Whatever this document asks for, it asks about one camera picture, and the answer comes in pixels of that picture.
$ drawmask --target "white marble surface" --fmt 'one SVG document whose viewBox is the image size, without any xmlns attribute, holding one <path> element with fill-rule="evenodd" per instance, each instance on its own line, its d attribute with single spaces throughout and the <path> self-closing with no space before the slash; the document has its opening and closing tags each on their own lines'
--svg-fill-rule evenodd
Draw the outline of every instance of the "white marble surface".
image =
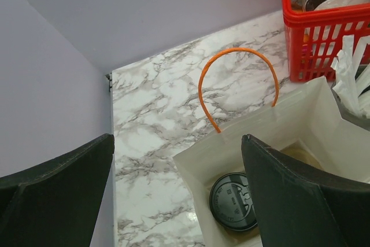
<svg viewBox="0 0 370 247">
<path fill-rule="evenodd" d="M 172 157 L 212 130 L 197 84 L 208 59 L 229 47 L 267 56 L 281 94 L 288 81 L 281 12 L 222 30 L 113 72 L 118 246 L 204 246 L 193 201 Z M 206 105 L 218 123 L 273 100 L 273 80 L 258 57 L 229 54 L 210 68 Z"/>
</svg>

